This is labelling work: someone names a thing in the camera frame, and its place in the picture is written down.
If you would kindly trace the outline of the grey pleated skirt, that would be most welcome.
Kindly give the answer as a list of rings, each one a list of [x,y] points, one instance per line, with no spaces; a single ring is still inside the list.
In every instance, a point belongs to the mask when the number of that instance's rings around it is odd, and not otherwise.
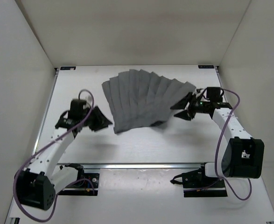
[[[167,122],[171,106],[196,86],[154,72],[130,69],[103,82],[102,89],[113,116],[114,133],[119,134]]]

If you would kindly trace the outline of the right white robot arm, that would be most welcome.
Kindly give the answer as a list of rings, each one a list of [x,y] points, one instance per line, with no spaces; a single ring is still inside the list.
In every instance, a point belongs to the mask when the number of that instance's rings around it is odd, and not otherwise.
[[[225,90],[207,87],[188,93],[171,106],[179,110],[174,116],[191,121],[198,113],[208,114],[221,130],[215,152],[215,161],[205,163],[197,174],[197,183],[209,186],[214,178],[258,179],[262,171],[264,143],[252,137],[234,115],[235,106],[223,101]]]

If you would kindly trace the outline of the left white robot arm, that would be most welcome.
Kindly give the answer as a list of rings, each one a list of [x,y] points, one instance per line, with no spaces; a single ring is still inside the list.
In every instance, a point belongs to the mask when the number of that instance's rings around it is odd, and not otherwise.
[[[91,108],[79,104],[64,111],[55,124],[50,142],[16,173],[13,186],[16,202],[48,210],[61,190],[83,184],[85,174],[80,164],[68,163],[58,172],[54,170],[67,147],[84,127],[96,132],[110,125],[112,122],[97,106]]]

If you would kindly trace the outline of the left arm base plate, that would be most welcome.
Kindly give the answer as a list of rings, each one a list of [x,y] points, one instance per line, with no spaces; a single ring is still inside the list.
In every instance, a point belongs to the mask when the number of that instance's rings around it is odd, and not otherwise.
[[[75,170],[77,182],[67,186],[58,194],[63,196],[97,196],[100,173],[86,173],[83,165],[68,163],[59,167],[61,170],[70,168]]]

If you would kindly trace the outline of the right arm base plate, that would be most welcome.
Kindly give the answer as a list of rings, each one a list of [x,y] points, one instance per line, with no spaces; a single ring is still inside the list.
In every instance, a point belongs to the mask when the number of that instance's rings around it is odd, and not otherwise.
[[[224,181],[216,177],[207,177],[201,169],[176,175],[170,182],[183,186],[185,198],[228,196]]]

